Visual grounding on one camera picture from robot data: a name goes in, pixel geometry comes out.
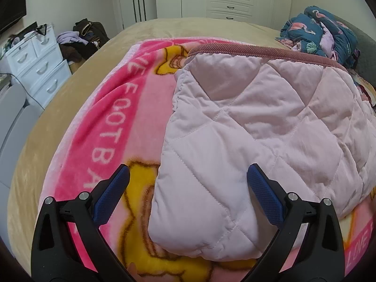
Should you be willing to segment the grey upholstered headboard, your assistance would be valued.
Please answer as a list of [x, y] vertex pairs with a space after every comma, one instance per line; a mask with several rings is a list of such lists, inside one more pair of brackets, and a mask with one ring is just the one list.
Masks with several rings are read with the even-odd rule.
[[350, 28], [357, 37], [357, 48], [360, 50], [361, 55], [358, 59], [356, 70], [362, 78], [367, 82], [375, 86], [375, 67], [376, 67], [376, 57], [375, 57], [375, 47], [376, 42], [373, 38], [368, 36], [365, 32], [352, 25], [348, 21], [335, 16], [338, 21], [341, 21], [348, 28]]

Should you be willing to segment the red striped pillow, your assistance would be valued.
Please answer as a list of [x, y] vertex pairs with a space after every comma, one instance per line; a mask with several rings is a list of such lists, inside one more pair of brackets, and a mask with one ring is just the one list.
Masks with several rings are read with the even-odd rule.
[[355, 86], [357, 87], [361, 99], [363, 101], [369, 102], [372, 108], [375, 108], [376, 105], [376, 92], [373, 85], [367, 82], [362, 78], [357, 72], [351, 71], [351, 76], [354, 81]]

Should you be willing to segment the purple clothes pile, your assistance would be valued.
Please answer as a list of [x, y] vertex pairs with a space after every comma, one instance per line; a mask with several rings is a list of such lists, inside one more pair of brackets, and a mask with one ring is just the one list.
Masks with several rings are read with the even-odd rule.
[[81, 38], [78, 31], [66, 31], [57, 36], [57, 43], [60, 45], [70, 43], [81, 43], [87, 45], [89, 42]]

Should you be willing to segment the pink quilted jacket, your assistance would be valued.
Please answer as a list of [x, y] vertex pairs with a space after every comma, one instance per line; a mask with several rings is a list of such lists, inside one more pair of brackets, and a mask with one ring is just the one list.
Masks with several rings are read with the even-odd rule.
[[375, 187], [375, 113], [338, 63], [211, 43], [175, 75], [149, 236], [177, 255], [260, 257], [277, 229], [247, 185], [258, 164], [287, 192], [348, 215]]

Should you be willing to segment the pink cartoon fleece blanket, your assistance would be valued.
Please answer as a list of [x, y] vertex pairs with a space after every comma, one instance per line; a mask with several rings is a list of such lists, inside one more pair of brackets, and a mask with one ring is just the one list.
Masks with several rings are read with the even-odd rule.
[[[134, 45], [77, 113], [43, 184], [40, 204], [50, 196], [72, 199], [127, 165], [129, 186], [100, 231], [122, 265], [135, 265], [145, 281], [240, 281], [259, 258], [213, 261], [177, 255], [149, 236], [175, 75], [193, 49], [211, 43], [246, 45], [210, 38], [152, 39]], [[345, 269], [350, 271], [375, 238], [375, 187], [340, 219]]]

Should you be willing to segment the white drawer chest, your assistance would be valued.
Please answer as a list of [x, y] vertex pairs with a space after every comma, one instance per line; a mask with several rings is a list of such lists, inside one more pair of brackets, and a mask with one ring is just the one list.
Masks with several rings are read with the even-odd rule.
[[10, 48], [1, 48], [1, 73], [10, 74], [32, 104], [45, 109], [71, 76], [53, 26], [44, 24]]

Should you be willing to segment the white bedroom door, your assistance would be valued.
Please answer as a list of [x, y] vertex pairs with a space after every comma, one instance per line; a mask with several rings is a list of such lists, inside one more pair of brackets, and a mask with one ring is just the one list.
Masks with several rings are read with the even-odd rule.
[[157, 18], [156, 0], [112, 0], [119, 31]]

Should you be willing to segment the teal flamingo print quilt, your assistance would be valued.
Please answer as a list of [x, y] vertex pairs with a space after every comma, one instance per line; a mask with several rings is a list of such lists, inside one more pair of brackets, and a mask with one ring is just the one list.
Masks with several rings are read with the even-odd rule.
[[327, 57], [346, 68], [356, 67], [360, 57], [354, 31], [317, 6], [288, 20], [276, 40], [295, 52]]

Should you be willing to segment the dark bag on floor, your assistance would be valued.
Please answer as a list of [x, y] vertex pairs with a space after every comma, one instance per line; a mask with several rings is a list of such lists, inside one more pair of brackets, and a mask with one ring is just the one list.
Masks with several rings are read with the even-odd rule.
[[82, 19], [75, 23], [73, 30], [78, 31], [79, 36], [82, 39], [93, 43], [98, 48], [101, 48], [110, 40], [103, 24], [100, 22], [92, 22], [88, 19]]

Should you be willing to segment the tan bed cover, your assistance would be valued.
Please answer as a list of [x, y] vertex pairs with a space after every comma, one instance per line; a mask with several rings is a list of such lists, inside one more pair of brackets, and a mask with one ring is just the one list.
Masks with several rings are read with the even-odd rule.
[[13, 173], [8, 198], [8, 237], [25, 272], [31, 271], [31, 245], [43, 182], [65, 132], [79, 109], [130, 47], [154, 38], [207, 36], [262, 47], [282, 48], [279, 32], [254, 23], [210, 18], [155, 19], [123, 30], [97, 51], [60, 88], [32, 128]]

